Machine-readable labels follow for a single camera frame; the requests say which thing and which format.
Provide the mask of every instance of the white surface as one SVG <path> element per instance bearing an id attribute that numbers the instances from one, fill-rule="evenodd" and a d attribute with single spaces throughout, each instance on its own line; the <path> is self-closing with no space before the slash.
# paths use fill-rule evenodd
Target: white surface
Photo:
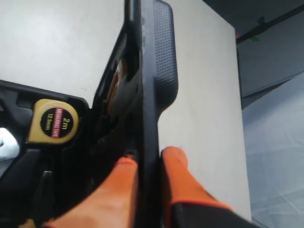
<path id="1" fill-rule="evenodd" d="M 251 219 L 234 29 L 201 0 L 167 2 L 179 93 L 160 118 L 160 146 L 184 149 L 198 181 Z"/>
<path id="2" fill-rule="evenodd" d="M 123 2 L 1 0 L 0 78 L 91 105 L 123 24 Z"/>
<path id="3" fill-rule="evenodd" d="M 250 219 L 234 30 L 201 0 L 169 0 L 180 90 L 160 143 Z M 0 1 L 0 78 L 84 97 L 94 92 L 123 23 L 123 0 Z"/>
<path id="4" fill-rule="evenodd" d="M 269 228 L 304 224 L 304 74 L 243 111 L 252 217 Z"/>

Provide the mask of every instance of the open tool case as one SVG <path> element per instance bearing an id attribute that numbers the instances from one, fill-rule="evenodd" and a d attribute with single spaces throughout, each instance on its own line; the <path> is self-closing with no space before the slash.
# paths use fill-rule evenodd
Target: open tool case
<path id="1" fill-rule="evenodd" d="M 92 109 L 79 97 L 0 81 L 0 128 L 20 147 L 0 176 L 0 227 L 16 227 L 28 218 L 39 227 L 62 215 L 126 154 L 139 163 L 141 200 L 135 226 L 160 227 L 157 121 L 177 91 L 173 16 L 170 6 L 159 0 L 125 1 L 124 24 Z M 51 100 L 67 106 L 48 106 Z M 56 134 L 54 119 L 48 122 L 58 114 L 63 135 Z M 75 128 L 70 140 L 56 141 Z"/>

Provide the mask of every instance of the white table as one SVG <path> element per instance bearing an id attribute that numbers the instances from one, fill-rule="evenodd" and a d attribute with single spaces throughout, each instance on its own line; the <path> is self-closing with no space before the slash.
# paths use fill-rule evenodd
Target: white table
<path id="1" fill-rule="evenodd" d="M 194 176 L 250 219 L 234 29 L 201 0 L 173 7 L 180 88 L 159 122 Z M 123 23 L 123 0 L 0 1 L 0 78 L 91 105 Z"/>

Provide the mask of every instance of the gray wall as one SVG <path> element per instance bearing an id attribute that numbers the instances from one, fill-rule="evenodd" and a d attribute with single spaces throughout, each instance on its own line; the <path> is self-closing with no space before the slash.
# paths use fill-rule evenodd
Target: gray wall
<path id="1" fill-rule="evenodd" d="M 303 0 L 206 0 L 237 34 L 257 25 L 259 17 L 270 21 L 303 4 Z M 275 84 L 304 71 L 304 13 L 258 36 L 259 42 L 238 45 L 243 95 Z"/>

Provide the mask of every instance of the wall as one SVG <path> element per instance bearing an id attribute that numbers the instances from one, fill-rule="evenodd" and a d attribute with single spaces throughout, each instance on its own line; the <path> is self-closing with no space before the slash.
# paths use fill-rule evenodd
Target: wall
<path id="1" fill-rule="evenodd" d="M 234 29 L 200 0 L 167 0 L 174 13 L 179 93 L 159 121 L 216 198 L 250 219 Z"/>
<path id="2" fill-rule="evenodd" d="M 270 21 L 301 4 L 303 0 L 205 0 L 228 21 L 237 34 L 257 26 L 264 16 Z M 270 28 L 259 42 L 238 45 L 243 95 L 277 83 L 304 70 L 304 13 Z"/>
<path id="3" fill-rule="evenodd" d="M 180 89 L 160 119 L 161 148 L 181 146 L 190 170 L 250 219 L 234 29 L 200 0 L 168 0 Z M 123 0 L 0 1 L 0 78 L 84 97 L 123 23 Z"/>

